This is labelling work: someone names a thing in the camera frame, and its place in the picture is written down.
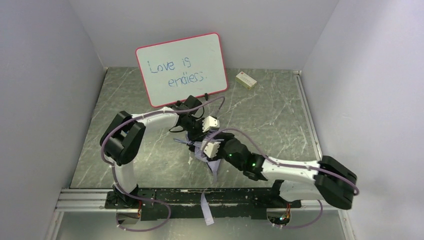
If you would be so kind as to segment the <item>white and black folding umbrella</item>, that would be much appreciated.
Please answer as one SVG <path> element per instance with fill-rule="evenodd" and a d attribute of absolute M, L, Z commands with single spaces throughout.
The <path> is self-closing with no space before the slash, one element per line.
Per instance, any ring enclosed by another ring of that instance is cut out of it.
<path fill-rule="evenodd" d="M 213 176 L 212 183 L 215 184 L 218 181 L 218 169 L 221 163 L 221 158 L 218 160 L 213 160 L 214 157 L 218 155 L 218 150 L 221 141 L 218 139 L 212 139 L 210 137 L 211 133 L 208 133 L 202 141 L 192 141 L 189 140 L 188 134 L 186 134 L 185 140 L 174 138 L 173 140 L 177 143 L 187 145 L 188 147 L 194 147 L 194 156 L 197 160 L 200 160 L 207 164 L 210 172 Z M 214 218 L 209 206 L 209 203 L 206 199 L 206 190 L 205 188 L 200 195 L 200 208 L 203 214 L 205 224 L 207 226 L 213 225 Z"/>

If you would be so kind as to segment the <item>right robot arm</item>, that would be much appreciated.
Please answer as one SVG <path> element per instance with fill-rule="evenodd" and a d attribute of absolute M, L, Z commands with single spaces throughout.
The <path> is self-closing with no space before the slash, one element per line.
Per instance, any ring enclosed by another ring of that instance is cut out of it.
<path fill-rule="evenodd" d="M 331 206 L 350 210 L 359 190 L 357 175 L 335 158 L 290 161 L 249 151 L 234 134 L 216 132 L 200 147 L 208 160 L 224 159 L 253 181 L 278 182 L 277 192 L 287 201 L 324 200 Z"/>

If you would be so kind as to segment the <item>red framed whiteboard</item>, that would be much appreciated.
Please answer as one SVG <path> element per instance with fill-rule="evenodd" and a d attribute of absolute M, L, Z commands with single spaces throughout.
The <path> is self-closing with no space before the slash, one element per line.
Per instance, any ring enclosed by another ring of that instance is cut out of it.
<path fill-rule="evenodd" d="M 135 50 L 149 103 L 158 108 L 224 92 L 229 83 L 216 32 L 138 47 Z"/>

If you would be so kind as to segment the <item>aluminium frame rail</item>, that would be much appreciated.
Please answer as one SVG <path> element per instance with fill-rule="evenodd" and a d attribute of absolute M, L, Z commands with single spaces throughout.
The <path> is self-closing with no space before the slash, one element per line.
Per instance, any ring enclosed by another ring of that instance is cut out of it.
<path fill-rule="evenodd" d="M 300 76 L 292 70 L 247 69 L 257 81 L 248 90 L 236 82 L 238 69 L 228 69 L 229 88 L 225 101 L 206 106 L 218 111 L 224 127 L 237 128 L 236 137 L 250 151 L 259 146 L 272 157 L 306 162 L 322 156 L 309 115 Z M 135 221 L 128 231 L 115 223 L 115 209 L 106 209 L 107 193 L 113 177 L 100 158 L 99 141 L 117 112 L 151 111 L 140 72 L 133 67 L 111 67 L 107 71 L 94 109 L 83 149 L 70 188 L 59 195 L 56 211 L 63 212 L 57 238 L 61 240 L 353 240 L 348 213 L 325 201 L 301 201 L 292 208 L 287 227 L 274 226 L 267 219 L 250 217 L 214 218 L 207 226 L 202 218 L 171 218 Z M 174 139 L 183 133 L 167 129 L 153 131 L 143 139 L 135 159 L 135 176 L 141 188 L 271 188 L 270 181 L 252 181 L 229 163 L 222 161 L 217 183 L 207 165 L 195 159 L 188 148 Z"/>

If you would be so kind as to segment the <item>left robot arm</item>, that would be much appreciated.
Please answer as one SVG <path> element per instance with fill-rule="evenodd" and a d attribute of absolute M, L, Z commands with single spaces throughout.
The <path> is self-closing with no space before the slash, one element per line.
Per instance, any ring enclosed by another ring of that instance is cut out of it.
<path fill-rule="evenodd" d="M 203 116 L 195 116 L 204 109 L 201 101 L 190 95 L 184 102 L 143 113 L 119 112 L 100 139 L 104 161 L 112 166 L 117 182 L 113 192 L 117 203 L 131 208 L 136 205 L 139 187 L 134 174 L 133 160 L 137 156 L 143 137 L 153 130 L 178 128 L 186 132 L 184 143 L 194 151 L 194 144 L 205 135 L 202 130 Z"/>

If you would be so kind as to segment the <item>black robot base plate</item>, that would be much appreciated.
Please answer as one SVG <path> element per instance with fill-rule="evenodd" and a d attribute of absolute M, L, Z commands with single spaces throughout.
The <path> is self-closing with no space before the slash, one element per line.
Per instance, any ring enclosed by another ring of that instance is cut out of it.
<path fill-rule="evenodd" d="M 197 219 L 203 217 L 201 195 L 210 207 L 214 218 L 249 217 L 252 220 L 266 220 L 267 211 L 284 210 L 287 206 L 301 208 L 300 200 L 287 202 L 272 187 L 255 188 L 140 188 L 141 201 L 131 199 L 125 203 L 117 193 L 109 191 L 104 208 L 119 213 L 141 210 L 142 221 L 159 219 Z"/>

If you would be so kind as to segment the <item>small cream cardboard box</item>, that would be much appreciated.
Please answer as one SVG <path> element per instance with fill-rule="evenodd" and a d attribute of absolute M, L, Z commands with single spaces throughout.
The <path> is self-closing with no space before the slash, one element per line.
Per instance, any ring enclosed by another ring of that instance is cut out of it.
<path fill-rule="evenodd" d="M 235 76 L 235 80 L 248 90 L 251 90 L 257 85 L 257 81 L 243 71 Z"/>

